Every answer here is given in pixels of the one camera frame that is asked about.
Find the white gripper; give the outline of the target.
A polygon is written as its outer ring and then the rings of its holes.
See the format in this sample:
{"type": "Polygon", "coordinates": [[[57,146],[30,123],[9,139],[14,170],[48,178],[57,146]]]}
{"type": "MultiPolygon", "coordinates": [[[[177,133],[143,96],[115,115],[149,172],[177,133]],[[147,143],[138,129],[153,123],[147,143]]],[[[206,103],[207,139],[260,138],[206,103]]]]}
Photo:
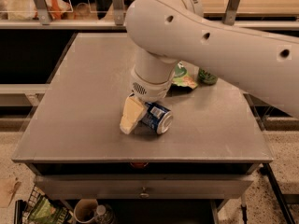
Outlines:
{"type": "Polygon", "coordinates": [[[166,96],[171,87],[174,74],[174,69],[171,69],[166,75],[166,81],[157,83],[142,78],[135,68],[132,69],[130,89],[136,97],[132,95],[125,100],[120,123],[120,128],[125,134],[130,134],[145,116],[147,108],[144,102],[154,103],[166,96]]]}

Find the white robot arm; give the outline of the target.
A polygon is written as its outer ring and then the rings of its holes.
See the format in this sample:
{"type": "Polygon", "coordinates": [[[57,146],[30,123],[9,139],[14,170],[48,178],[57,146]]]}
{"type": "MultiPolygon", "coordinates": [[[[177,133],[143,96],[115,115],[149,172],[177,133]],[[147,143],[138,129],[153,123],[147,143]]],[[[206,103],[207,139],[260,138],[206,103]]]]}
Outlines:
{"type": "Polygon", "coordinates": [[[163,99],[184,61],[299,118],[296,37],[206,20],[200,0],[135,0],[125,22],[138,48],[130,88],[139,99],[163,99]]]}

